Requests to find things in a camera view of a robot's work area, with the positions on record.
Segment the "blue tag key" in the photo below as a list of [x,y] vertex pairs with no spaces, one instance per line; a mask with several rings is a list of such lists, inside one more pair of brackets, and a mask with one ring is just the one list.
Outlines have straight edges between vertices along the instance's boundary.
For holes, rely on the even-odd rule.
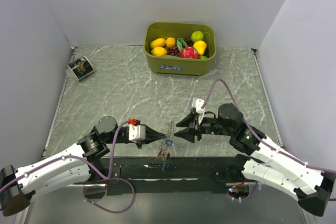
[[166,162],[163,162],[163,165],[162,165],[162,172],[165,172],[166,170]]
[[173,141],[172,140],[166,140],[166,145],[172,146],[173,145]]

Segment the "metal keyring disc with rings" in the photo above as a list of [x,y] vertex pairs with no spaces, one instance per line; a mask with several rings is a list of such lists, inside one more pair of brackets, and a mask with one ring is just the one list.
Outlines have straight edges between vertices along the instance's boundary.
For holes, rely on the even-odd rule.
[[173,121],[169,121],[166,124],[166,137],[165,137],[165,139],[163,139],[161,141],[161,145],[160,145],[160,148],[159,148],[159,153],[156,156],[157,160],[166,162],[167,159],[169,158],[169,156],[170,156],[169,150],[170,150],[170,147],[172,147],[172,145],[173,145],[172,137],[173,137],[173,134],[174,134],[174,130],[175,130],[175,123]]

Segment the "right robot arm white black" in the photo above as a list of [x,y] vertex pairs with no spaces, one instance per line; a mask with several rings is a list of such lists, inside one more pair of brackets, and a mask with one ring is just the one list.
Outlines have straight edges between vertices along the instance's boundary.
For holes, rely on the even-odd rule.
[[310,214],[324,215],[335,185],[334,172],[314,168],[282,149],[250,126],[232,103],[222,104],[214,114],[202,108],[203,102],[198,99],[176,124],[180,128],[176,137],[194,143],[204,134],[229,136],[230,145],[240,152],[229,169],[233,180],[245,178],[270,186],[292,197]]

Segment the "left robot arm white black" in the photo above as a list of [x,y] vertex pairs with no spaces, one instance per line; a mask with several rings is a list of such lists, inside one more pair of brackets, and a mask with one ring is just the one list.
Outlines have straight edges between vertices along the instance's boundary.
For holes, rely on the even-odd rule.
[[115,148],[108,144],[135,144],[137,148],[167,136],[128,119],[118,124],[112,116],[104,116],[92,131],[67,149],[37,163],[1,169],[1,212],[15,215],[26,209],[38,196],[75,183],[107,182],[113,174]]

